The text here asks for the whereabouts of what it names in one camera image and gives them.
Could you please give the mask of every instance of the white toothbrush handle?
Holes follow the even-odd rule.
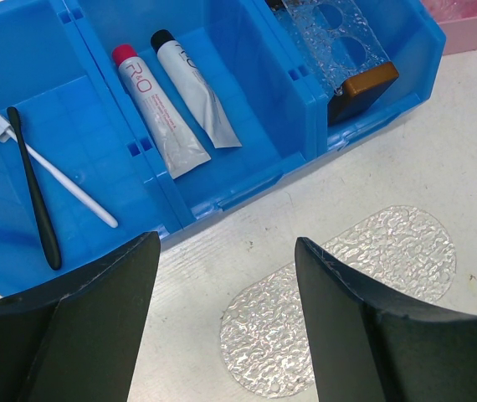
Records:
[[[13,132],[12,129],[7,130],[8,135],[15,141],[17,142],[17,139],[15,137],[15,133]],[[93,198],[91,198],[87,193],[84,192],[82,188],[77,186],[73,181],[71,181],[70,178],[68,178],[65,174],[60,172],[51,162],[49,162],[47,159],[39,155],[36,151],[34,151],[33,148],[31,148],[27,144],[27,150],[30,155],[49,173],[51,173],[56,180],[60,182],[70,193],[72,193],[82,204],[84,204],[86,207],[91,209],[94,214],[96,214],[98,217],[103,219],[104,222],[106,222],[110,227],[112,228],[117,228],[118,227],[118,221],[114,219],[112,215],[110,215],[106,210],[101,207],[98,203],[95,202]]]

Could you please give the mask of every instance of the pink container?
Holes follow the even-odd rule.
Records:
[[[423,0],[447,35],[444,54],[477,49],[477,0]]]

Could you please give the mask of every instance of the toothbrush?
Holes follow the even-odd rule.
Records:
[[[10,123],[0,114],[0,142],[6,142],[12,138],[15,142],[17,138],[13,127],[10,126]],[[84,190],[77,186],[73,181],[68,178],[65,174],[60,172],[52,163],[47,159],[42,157],[39,153],[34,151],[27,144],[28,153],[49,173],[53,175],[56,180],[59,181],[70,193],[72,193],[82,204],[88,207],[94,214],[101,218],[105,223],[107,223],[111,228],[118,227],[118,221],[114,219],[103,207],[101,207],[95,200],[93,200]]]
[[[24,143],[23,133],[21,132],[21,117],[19,116],[18,110],[13,106],[8,107],[7,113],[10,124],[15,132],[15,137],[17,138],[21,158],[23,159],[24,173],[27,176],[28,191],[30,192],[34,216],[36,218],[36,223],[38,224],[39,239],[44,248],[47,262],[50,267],[56,271],[62,266],[62,256],[60,254],[56,234],[54,233],[53,224],[49,217],[49,212],[47,212],[47,207],[45,206],[44,197],[39,189],[38,180],[32,169],[30,156],[28,155]]]

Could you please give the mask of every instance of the black toothbrush handle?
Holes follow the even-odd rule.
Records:
[[[62,265],[62,255],[60,254],[60,248],[58,246],[58,240],[54,233],[53,224],[49,217],[49,212],[45,206],[44,197],[39,189],[38,180],[32,169],[32,163],[30,162],[30,156],[28,155],[27,146],[23,139],[21,132],[21,117],[18,110],[10,106],[7,109],[8,119],[15,132],[15,137],[18,139],[19,151],[21,152],[21,158],[23,159],[24,172],[27,176],[28,191],[30,192],[30,198],[32,199],[32,206],[34,210],[34,216],[36,223],[38,224],[39,239],[41,245],[44,248],[45,258],[50,267],[54,270],[59,270]]]

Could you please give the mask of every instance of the blue plastic bin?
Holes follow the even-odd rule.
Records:
[[[0,143],[0,293],[53,279],[139,233],[181,228],[155,173],[65,10],[0,3],[0,111],[14,105],[25,140],[119,221],[112,229],[37,163],[64,266],[44,259],[17,144]]]
[[[253,2],[295,64],[303,55],[264,0]],[[328,127],[320,153],[340,151],[382,129],[432,95],[433,83],[446,37],[420,0],[353,0],[395,64],[400,78],[366,112]],[[333,94],[325,94],[313,75],[305,78],[312,94],[325,109]]]
[[[418,0],[357,3],[401,79],[370,111],[330,129],[329,95],[264,0],[0,3],[0,111],[16,105],[28,144],[120,223],[109,228],[35,164],[64,257],[61,271],[50,270],[17,146],[0,143],[0,293],[48,281],[141,232],[164,238],[230,209],[428,99],[444,45],[437,25]],[[217,92],[242,148],[214,149],[197,125],[151,48],[162,28]],[[110,58],[123,43],[148,63],[210,162],[171,179]]]

